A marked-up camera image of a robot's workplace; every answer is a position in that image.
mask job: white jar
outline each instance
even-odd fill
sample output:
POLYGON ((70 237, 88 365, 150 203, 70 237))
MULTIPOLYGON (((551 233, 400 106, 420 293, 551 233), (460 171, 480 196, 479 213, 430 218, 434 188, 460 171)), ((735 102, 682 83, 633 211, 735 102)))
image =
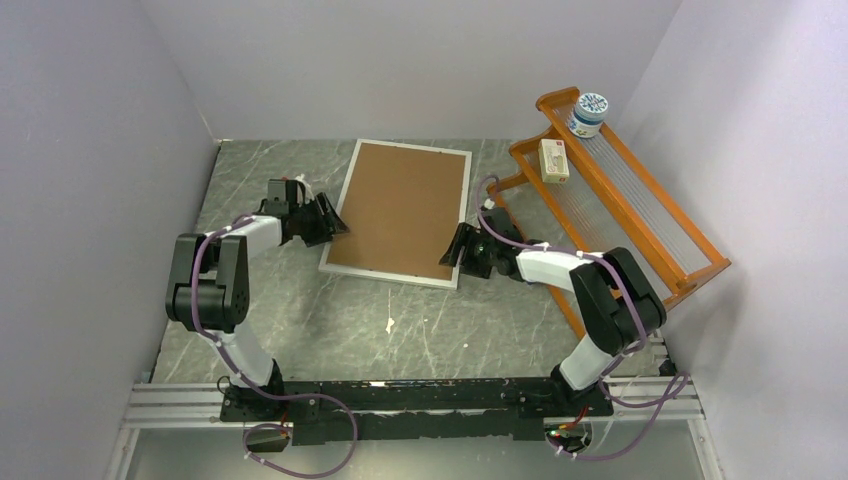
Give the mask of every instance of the white jar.
POLYGON ((601 130, 609 111, 607 99, 597 93, 584 93, 568 116, 568 129, 580 138, 592 138, 601 130))

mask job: white wall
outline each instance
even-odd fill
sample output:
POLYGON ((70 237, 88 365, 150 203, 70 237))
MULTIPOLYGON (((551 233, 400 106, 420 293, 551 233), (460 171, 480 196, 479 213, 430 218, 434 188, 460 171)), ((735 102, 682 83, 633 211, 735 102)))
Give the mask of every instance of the white wall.
POLYGON ((215 145, 132 0, 0 3, 0 478, 101 478, 215 145))
POLYGON ((578 85, 614 122, 680 0, 142 0, 218 138, 516 138, 578 85))
POLYGON ((729 479, 848 472, 846 19, 686 0, 619 121, 734 262, 666 329, 729 479))

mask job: floor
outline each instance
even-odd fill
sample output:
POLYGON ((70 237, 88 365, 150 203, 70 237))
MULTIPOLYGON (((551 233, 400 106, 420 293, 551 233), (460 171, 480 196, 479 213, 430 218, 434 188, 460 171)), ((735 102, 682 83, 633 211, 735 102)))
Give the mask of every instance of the floor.
MULTIPOLYGON (((508 153, 511 140, 393 141, 471 151, 472 187, 487 174, 505 177, 517 170, 508 153)), ((337 201, 355 143, 224 142, 197 231, 219 228, 255 210, 270 178, 305 174, 316 193, 337 201)), ((528 236, 569 244, 532 188, 510 190, 505 199, 528 236)), ((469 221, 472 216, 469 208, 469 221)), ((490 280, 461 276, 456 291, 445 291, 327 274, 318 272, 321 252, 295 240, 249 264, 247 321, 287 379, 545 376, 577 345, 541 285, 497 275, 490 280), (386 332, 389 317, 395 321, 391 333, 386 332)), ((227 373, 196 334, 169 322, 154 382, 211 382, 227 373)), ((656 361, 647 350, 615 372, 656 374, 656 361)))

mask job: orange wooden rack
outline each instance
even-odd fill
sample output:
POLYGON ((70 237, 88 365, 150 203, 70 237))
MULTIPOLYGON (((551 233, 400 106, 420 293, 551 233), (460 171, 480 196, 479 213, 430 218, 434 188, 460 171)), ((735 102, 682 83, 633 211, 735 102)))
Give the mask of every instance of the orange wooden rack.
MULTIPOLYGON (((536 108, 547 116, 551 127, 510 147, 520 170, 501 180, 500 189, 531 184, 574 246, 584 251, 619 246, 603 245, 606 242, 598 240, 603 233, 599 234, 598 226, 593 225, 595 219, 611 215, 626 235, 625 238, 621 231, 615 232, 618 237, 612 235, 611 241, 623 240, 630 245, 621 246, 635 247, 637 261, 649 280, 653 278, 654 288, 670 310, 727 268, 730 260, 710 243, 611 128, 604 124, 600 135, 591 140, 580 139, 568 130, 566 120, 579 96, 580 91, 571 87, 539 98, 536 108), (541 180, 538 145, 543 138, 565 142, 571 177, 564 184, 541 180), (599 202, 591 211, 586 211, 585 199, 574 201, 581 187, 588 191, 587 185, 596 196, 594 201, 599 202)), ((494 185, 489 185, 488 190, 495 194, 496 203, 509 211, 500 192, 494 192, 494 185)), ((582 337, 582 320, 563 291, 548 288, 577 336, 582 337)))

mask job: small box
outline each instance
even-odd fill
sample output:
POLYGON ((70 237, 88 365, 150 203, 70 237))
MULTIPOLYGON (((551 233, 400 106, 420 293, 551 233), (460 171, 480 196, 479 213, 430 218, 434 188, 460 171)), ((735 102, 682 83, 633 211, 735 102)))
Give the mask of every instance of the small box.
POLYGON ((568 180, 568 160, 565 156, 565 142, 543 138, 539 141, 539 165, 542 167, 542 181, 546 183, 564 183, 568 180))

